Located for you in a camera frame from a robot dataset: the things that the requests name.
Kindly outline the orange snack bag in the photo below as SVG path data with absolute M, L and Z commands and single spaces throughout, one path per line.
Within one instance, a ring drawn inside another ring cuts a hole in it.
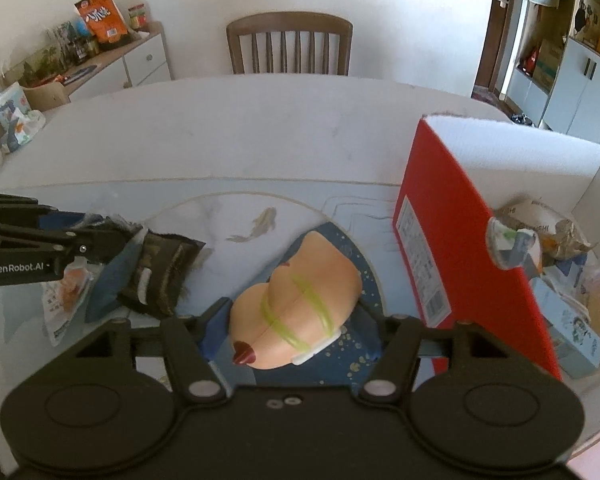
M 74 6 L 102 50 L 111 50 L 132 41 L 114 0 L 80 0 Z

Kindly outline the light blue tissue packet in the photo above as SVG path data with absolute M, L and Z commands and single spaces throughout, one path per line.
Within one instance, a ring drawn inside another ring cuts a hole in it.
M 600 336 L 583 315 L 540 278 L 529 283 L 550 335 L 559 366 L 573 379 L 600 368 Z

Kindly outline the dark snack bag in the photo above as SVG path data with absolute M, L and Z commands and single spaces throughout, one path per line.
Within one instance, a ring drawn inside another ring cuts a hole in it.
M 175 233 L 148 230 L 131 276 L 117 300 L 131 310 L 152 318 L 170 318 L 195 260 L 206 244 Z

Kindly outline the brown wooden chair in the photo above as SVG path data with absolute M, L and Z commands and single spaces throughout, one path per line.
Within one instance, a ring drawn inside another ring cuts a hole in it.
M 230 64 L 236 75 L 347 76 L 352 38 L 351 22 L 317 12 L 265 12 L 226 26 Z

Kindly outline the small white printed bag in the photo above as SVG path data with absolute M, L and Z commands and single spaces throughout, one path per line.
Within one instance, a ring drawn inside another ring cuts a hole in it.
M 4 129 L 0 148 L 10 154 L 28 144 L 43 129 L 46 118 L 31 107 L 23 88 L 14 82 L 0 94 L 0 123 Z

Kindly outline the red white cardboard box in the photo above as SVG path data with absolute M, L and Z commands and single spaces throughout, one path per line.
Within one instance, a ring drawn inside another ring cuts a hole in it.
M 453 115 L 418 122 L 393 229 L 427 326 L 476 322 L 558 375 L 530 280 L 562 220 L 600 261 L 600 144 Z

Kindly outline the clear orange snack packet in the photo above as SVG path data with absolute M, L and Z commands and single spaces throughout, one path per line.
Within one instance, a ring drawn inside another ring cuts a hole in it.
M 44 328 L 53 347 L 57 347 L 64 339 L 94 283 L 93 267 L 85 258 L 78 257 L 65 268 L 59 281 L 42 284 Z

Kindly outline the white grey wall cabinet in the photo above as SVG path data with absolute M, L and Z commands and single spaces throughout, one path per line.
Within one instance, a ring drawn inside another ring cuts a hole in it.
M 600 144 L 600 0 L 522 0 L 518 36 L 504 96 L 513 120 Z

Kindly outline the red lidded jar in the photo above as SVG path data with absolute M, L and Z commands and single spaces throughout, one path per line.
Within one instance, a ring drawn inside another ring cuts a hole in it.
M 146 16 L 146 6 L 143 3 L 136 4 L 135 6 L 130 6 L 128 9 L 130 25 L 133 30 L 139 32 L 143 30 L 146 32 L 148 29 L 147 25 L 147 16 Z

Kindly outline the brown wooden door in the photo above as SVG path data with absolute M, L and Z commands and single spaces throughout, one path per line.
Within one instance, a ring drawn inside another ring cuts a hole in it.
M 510 23 L 510 2 L 512 0 L 492 0 L 486 38 L 475 79 L 476 88 L 493 90 L 502 62 L 503 49 Z

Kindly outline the white sideboard cabinet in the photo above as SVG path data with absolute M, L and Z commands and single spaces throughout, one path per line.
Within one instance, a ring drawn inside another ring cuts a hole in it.
M 65 60 L 67 53 L 59 44 L 49 44 L 4 73 L 0 111 L 12 114 L 14 107 L 21 105 L 46 112 L 71 102 L 172 79 L 159 22 L 150 23 L 146 32 L 137 32 L 129 44 L 79 64 Z

